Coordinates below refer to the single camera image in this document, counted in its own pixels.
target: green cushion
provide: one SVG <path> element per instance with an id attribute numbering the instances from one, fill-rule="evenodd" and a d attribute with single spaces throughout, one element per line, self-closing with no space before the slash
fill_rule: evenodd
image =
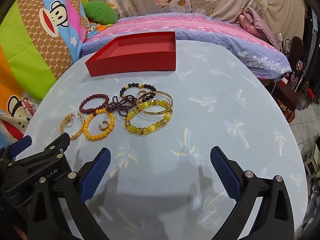
<path id="1" fill-rule="evenodd" d="M 85 15 L 96 23 L 102 25 L 117 22 L 116 12 L 103 1 L 91 1 L 84 6 Z"/>

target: gold bangle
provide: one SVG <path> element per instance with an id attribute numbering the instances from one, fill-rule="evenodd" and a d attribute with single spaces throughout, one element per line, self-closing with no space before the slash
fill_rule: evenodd
<path id="1" fill-rule="evenodd" d="M 157 105 L 160 105 L 160 106 L 164 107 L 165 110 L 160 111 L 160 112 L 148 112 L 148 111 L 143 110 L 143 109 L 142 109 L 142 104 L 143 104 L 143 103 L 142 103 L 141 99 L 144 98 L 145 96 L 151 94 L 151 93 L 161 94 L 161 95 L 167 96 L 167 97 L 171 100 L 171 104 L 169 105 L 169 103 L 168 103 L 166 100 L 161 100 L 161 101 L 160 101 L 159 99 L 157 99 L 157 100 L 151 100 L 151 101 L 155 101 Z M 147 93 L 144 93 L 143 95 L 139 96 L 139 98 L 138 98 L 138 103 L 137 103 L 137 104 L 138 104 L 138 106 L 137 106 L 138 110 L 139 110 L 140 112 L 144 113 L 144 114 L 148 114 L 148 115 L 161 115 L 161 114 L 165 114 L 165 113 L 167 113 L 167 112 L 172 113 L 173 98 L 172 98 L 172 96 L 170 96 L 168 93 L 165 93 L 165 92 L 162 92 L 162 91 L 151 91 L 151 92 L 147 92 Z"/>
<path id="2" fill-rule="evenodd" d="M 107 137 L 107 135 L 113 130 L 113 127 L 115 125 L 115 116 L 113 115 L 113 113 L 108 113 L 105 108 L 96 110 L 96 114 L 102 114 L 102 113 L 106 113 L 110 117 L 110 122 L 103 120 L 103 123 L 105 123 L 105 122 L 108 123 L 108 126 L 106 127 L 106 129 L 103 133 L 97 134 L 94 136 L 89 134 L 88 127 L 89 127 L 89 123 L 91 122 L 92 118 L 94 117 L 93 114 L 90 114 L 88 119 L 84 122 L 84 128 L 83 128 L 84 135 L 91 141 L 98 141 L 99 139 L 101 140 L 101 139 Z"/>
<path id="3" fill-rule="evenodd" d="M 83 133 L 83 128 L 84 128 L 84 117 L 82 114 L 78 113 L 78 115 L 82 118 L 82 126 L 80 127 L 79 131 L 76 132 L 75 134 L 70 136 L 70 140 L 75 140 L 77 139 L 82 133 Z M 74 123 L 74 118 L 75 115 L 74 113 L 68 114 L 65 118 L 63 118 L 61 124 L 60 124 L 60 133 L 63 134 L 64 128 L 65 127 L 71 127 Z"/>
<path id="4" fill-rule="evenodd" d="M 156 106 L 156 102 L 154 100 L 151 100 L 150 102 L 146 101 L 142 103 L 143 108 L 148 108 L 149 106 Z M 151 125 L 149 125 L 148 127 L 135 127 L 134 125 L 131 125 L 130 120 L 133 119 L 135 117 L 135 112 L 134 111 L 130 111 L 127 115 L 127 117 L 124 119 L 124 127 L 127 128 L 129 130 L 129 132 L 131 133 L 135 133 L 137 135 L 147 135 L 150 132 L 154 132 L 157 129 L 161 128 L 162 126 L 166 125 L 167 122 L 170 121 L 171 119 L 171 113 L 166 112 L 164 114 L 164 117 L 162 120 L 153 123 Z"/>

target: screw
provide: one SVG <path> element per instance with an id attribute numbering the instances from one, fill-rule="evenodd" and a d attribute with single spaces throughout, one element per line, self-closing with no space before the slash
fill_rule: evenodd
<path id="1" fill-rule="evenodd" d="M 252 178 L 252 177 L 253 177 L 253 172 L 252 172 L 252 171 L 246 171 L 246 172 L 245 172 L 245 175 L 246 175 L 248 178 Z"/>
<path id="2" fill-rule="evenodd" d="M 279 182 L 283 181 L 283 179 L 282 179 L 282 177 L 280 175 L 276 176 L 276 180 L 279 181 Z"/>
<path id="3" fill-rule="evenodd" d="M 68 178 L 69 178 L 69 179 L 74 179 L 76 176 L 77 176 L 77 174 L 76 174 L 75 172 L 70 172 L 70 173 L 68 174 Z"/>
<path id="4" fill-rule="evenodd" d="M 40 182 L 40 183 L 44 183 L 44 182 L 45 182 L 45 177 L 41 177 L 41 178 L 39 179 L 39 182 Z"/>

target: red box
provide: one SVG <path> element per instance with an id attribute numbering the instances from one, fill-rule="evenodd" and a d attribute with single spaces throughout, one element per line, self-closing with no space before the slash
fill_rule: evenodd
<path id="1" fill-rule="evenodd" d="M 137 71 L 175 71 L 175 32 L 137 33 L 116 37 L 85 64 L 92 77 Z"/>

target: blue gripper pad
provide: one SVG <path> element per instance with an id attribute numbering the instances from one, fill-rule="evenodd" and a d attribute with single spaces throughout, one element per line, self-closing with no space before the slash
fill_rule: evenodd
<path id="1" fill-rule="evenodd" d="M 93 197 L 110 162 L 111 153 L 108 149 L 105 149 L 82 181 L 80 199 L 83 203 Z"/>
<path id="2" fill-rule="evenodd" d="M 226 189 L 229 198 L 238 202 L 241 198 L 241 184 L 230 168 L 228 162 L 223 158 L 216 147 L 212 148 L 210 152 L 210 160 Z"/>
<path id="3" fill-rule="evenodd" d="M 12 144 L 10 149 L 11 156 L 18 156 L 22 153 L 25 149 L 27 149 L 32 144 L 32 139 L 29 135 L 26 135 L 21 140 Z"/>

